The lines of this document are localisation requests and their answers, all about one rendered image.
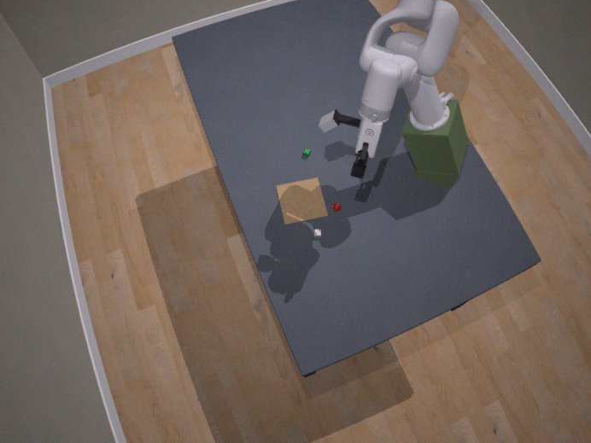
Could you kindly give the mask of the tan mat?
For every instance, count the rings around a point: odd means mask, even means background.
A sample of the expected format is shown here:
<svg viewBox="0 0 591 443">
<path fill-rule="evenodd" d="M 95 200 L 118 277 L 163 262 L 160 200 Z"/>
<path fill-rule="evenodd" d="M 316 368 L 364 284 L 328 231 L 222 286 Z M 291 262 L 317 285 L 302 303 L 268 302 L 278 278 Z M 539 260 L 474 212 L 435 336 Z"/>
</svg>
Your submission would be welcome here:
<svg viewBox="0 0 591 443">
<path fill-rule="evenodd" d="M 276 186 L 284 224 L 328 216 L 318 178 Z"/>
</svg>

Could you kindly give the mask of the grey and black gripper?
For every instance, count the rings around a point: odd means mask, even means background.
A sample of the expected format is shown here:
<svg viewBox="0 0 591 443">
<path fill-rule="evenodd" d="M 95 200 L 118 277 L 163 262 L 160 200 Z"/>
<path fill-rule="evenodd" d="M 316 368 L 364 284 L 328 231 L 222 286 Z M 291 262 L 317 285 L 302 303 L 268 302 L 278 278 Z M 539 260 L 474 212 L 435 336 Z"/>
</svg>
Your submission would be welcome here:
<svg viewBox="0 0 591 443">
<path fill-rule="evenodd" d="M 358 131 L 355 155 L 356 160 L 353 164 L 351 176 L 356 178 L 363 178 L 366 170 L 366 162 L 368 156 L 373 158 L 377 149 L 380 132 L 383 127 L 383 122 L 387 120 L 376 121 L 368 119 L 359 111 L 361 118 L 360 128 Z M 369 145 L 369 147 L 368 147 Z M 361 147 L 362 146 L 362 147 Z M 368 150 L 367 150 L 368 149 Z M 369 151 L 369 152 L 368 152 Z M 359 158 L 360 156 L 360 158 Z M 364 163 L 365 162 L 365 163 Z M 358 163 L 358 165 L 357 165 Z"/>
</svg>

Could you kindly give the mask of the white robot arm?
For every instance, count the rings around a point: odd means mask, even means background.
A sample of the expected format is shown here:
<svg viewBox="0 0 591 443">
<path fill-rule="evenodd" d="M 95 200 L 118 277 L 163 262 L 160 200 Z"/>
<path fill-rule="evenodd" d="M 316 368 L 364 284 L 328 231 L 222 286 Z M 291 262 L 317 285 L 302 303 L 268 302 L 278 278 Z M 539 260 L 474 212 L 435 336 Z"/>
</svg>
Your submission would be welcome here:
<svg viewBox="0 0 591 443">
<path fill-rule="evenodd" d="M 401 22 L 428 33 L 427 37 L 396 31 L 388 36 L 385 48 L 377 45 L 388 27 Z M 368 119 L 387 120 L 397 89 L 403 87 L 413 111 L 410 121 L 416 129 L 433 131 L 443 126 L 449 118 L 447 104 L 453 93 L 439 95 L 433 76 L 444 66 L 458 25 L 458 11 L 451 3 L 399 0 L 367 33 L 360 68 L 368 74 L 359 111 Z"/>
</svg>

